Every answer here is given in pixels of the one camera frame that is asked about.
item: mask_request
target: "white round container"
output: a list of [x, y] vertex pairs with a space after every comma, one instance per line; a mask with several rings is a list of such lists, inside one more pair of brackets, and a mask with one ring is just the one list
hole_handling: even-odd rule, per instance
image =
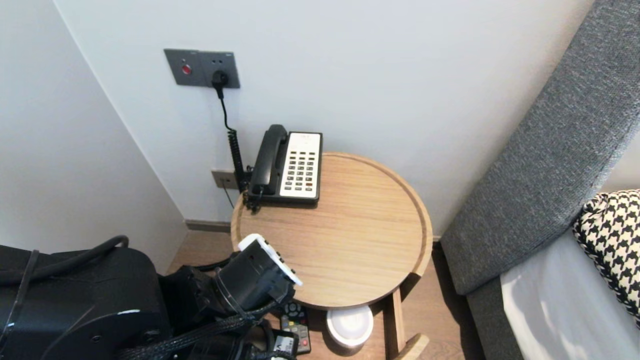
[[345, 348], [361, 347], [373, 331], [373, 314], [369, 306], [326, 312], [329, 335]]

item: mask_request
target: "black equipment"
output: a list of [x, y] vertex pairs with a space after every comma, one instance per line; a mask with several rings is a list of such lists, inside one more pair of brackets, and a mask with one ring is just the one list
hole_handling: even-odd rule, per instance
[[51, 255], [0, 246], [0, 359], [292, 359], [245, 341], [301, 284], [251, 236], [211, 276], [157, 275], [146, 255], [115, 247], [123, 236]]

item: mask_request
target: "gray wall plate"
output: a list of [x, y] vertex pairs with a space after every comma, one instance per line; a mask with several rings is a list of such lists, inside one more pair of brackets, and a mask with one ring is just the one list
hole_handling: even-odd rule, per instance
[[[197, 50], [165, 49], [164, 55], [169, 62], [169, 68], [171, 68], [176, 84], [207, 86]], [[182, 67], [185, 65], [191, 68], [191, 74], [185, 74], [182, 71]]]
[[200, 65], [204, 71], [204, 77], [207, 80], [207, 86], [211, 86], [211, 76], [216, 70], [222, 70], [227, 73], [229, 83], [225, 88], [240, 88], [240, 79], [236, 69], [236, 57], [228, 51], [200, 51]]

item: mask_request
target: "white bedsheet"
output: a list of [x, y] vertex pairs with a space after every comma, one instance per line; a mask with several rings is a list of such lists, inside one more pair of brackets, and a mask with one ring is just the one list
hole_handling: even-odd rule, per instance
[[571, 231], [500, 282], [525, 359], [640, 359], [640, 330]]

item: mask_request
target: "houndstooth pillow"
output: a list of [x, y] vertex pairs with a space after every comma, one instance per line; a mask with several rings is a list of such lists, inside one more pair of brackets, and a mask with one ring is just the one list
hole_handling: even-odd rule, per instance
[[640, 329], [640, 189], [597, 194], [573, 234]]

